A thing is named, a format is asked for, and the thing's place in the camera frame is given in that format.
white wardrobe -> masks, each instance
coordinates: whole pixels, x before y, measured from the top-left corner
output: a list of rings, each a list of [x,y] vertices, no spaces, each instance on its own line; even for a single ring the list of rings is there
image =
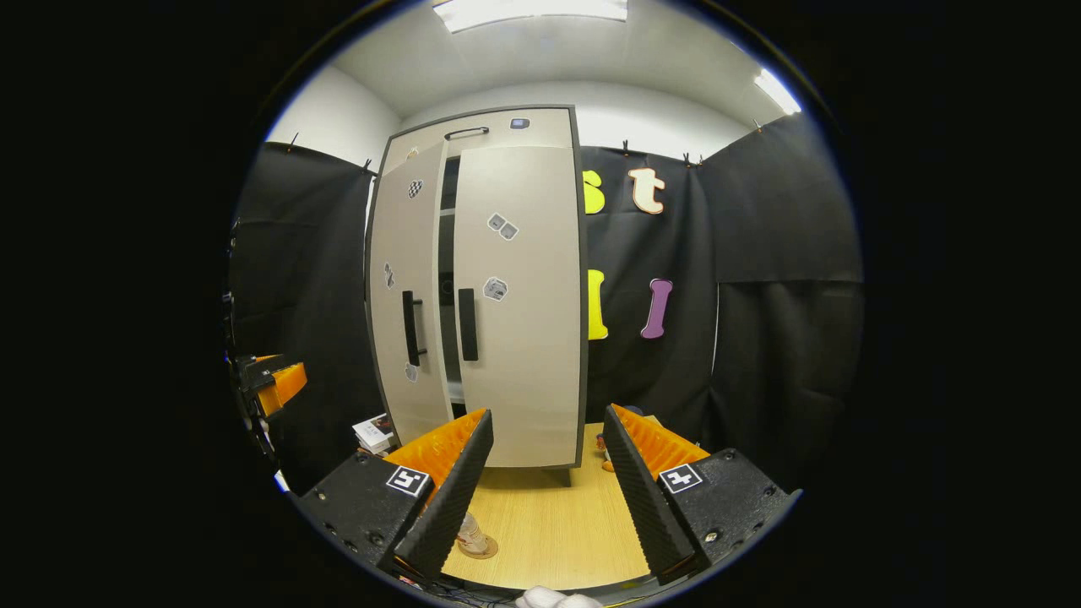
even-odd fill
[[[587,289],[573,106],[458,115],[392,135],[365,234],[366,309],[405,444],[492,411],[488,466],[578,466]]]

black curtain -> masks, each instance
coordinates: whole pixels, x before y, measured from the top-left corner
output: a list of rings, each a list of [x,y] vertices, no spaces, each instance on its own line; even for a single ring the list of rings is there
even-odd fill
[[[604,208],[587,215],[609,336],[589,342],[587,422],[631,405],[710,452],[735,447],[783,486],[828,442],[852,381],[863,269],[852,206],[810,118],[780,118],[702,162],[584,146]],[[627,172],[665,182],[652,215]],[[665,334],[639,331],[650,280]]]
[[[628,171],[652,168],[664,189],[664,210],[650,214],[631,199]],[[696,169],[672,158],[584,146],[582,169],[601,177],[604,207],[586,215],[587,266],[604,273],[601,312],[608,338],[589,341],[587,422],[603,420],[615,402],[655,414],[665,426],[702,438],[707,421],[713,353],[716,288],[712,238],[705,193]],[[650,313],[650,281],[672,282],[665,334],[640,332]]]
[[[267,143],[237,211],[229,261],[233,355],[289,354],[307,385],[270,425],[290,487],[303,493],[383,411],[364,320],[364,212],[373,173],[332,156]]]
[[[856,223],[828,149],[796,114],[697,172],[720,319],[704,447],[739,449],[783,487],[825,449],[863,327]]]

table surface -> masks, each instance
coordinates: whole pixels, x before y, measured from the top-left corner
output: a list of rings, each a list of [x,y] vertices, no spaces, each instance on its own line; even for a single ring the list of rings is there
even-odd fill
[[[469,513],[499,552],[473,559],[454,546],[443,572],[490,585],[556,590],[648,574],[619,483],[601,468],[604,452],[597,449],[596,437],[603,426],[585,425],[582,466],[570,470],[570,487],[565,470],[485,468]]]

ceiling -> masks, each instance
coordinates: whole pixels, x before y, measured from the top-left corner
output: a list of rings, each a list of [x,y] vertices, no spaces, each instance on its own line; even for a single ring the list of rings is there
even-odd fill
[[[550,80],[598,80],[684,97],[748,128],[783,116],[761,67],[709,25],[658,0],[627,22],[544,16],[450,34],[428,2],[348,47],[334,65],[401,118],[462,95]]]

fluorescent light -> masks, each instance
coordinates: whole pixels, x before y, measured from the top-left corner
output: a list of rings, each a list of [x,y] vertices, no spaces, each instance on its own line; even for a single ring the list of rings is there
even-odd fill
[[[627,0],[450,0],[435,9],[451,34],[486,23],[545,15],[627,21]]]
[[[759,89],[765,91],[765,94],[770,95],[770,98],[780,106],[780,109],[785,110],[785,114],[791,115],[800,111],[800,105],[788,94],[785,85],[768,70],[762,69],[762,74],[755,78],[755,84],[758,84]]]

